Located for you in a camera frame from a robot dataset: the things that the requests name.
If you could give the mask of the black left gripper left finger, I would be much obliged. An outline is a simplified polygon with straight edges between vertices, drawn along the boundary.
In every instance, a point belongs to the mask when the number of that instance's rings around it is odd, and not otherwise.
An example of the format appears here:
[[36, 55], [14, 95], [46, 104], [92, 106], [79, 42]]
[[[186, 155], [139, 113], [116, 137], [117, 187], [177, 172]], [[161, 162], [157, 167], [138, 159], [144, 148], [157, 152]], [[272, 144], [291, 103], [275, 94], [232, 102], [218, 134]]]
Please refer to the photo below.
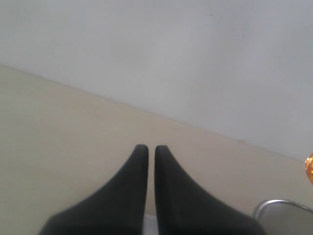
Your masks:
[[141, 235], [149, 150], [136, 145], [120, 170], [97, 192], [52, 216], [42, 235]]

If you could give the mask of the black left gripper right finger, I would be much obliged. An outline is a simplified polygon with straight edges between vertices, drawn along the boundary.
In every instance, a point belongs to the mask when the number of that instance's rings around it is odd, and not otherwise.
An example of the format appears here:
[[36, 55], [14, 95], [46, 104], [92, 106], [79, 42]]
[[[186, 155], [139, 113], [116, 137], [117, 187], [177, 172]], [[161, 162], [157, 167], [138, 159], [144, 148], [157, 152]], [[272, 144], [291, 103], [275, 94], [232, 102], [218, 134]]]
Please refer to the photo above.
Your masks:
[[264, 235], [252, 217], [221, 202], [198, 185], [170, 149], [155, 149], [155, 202], [161, 235]]

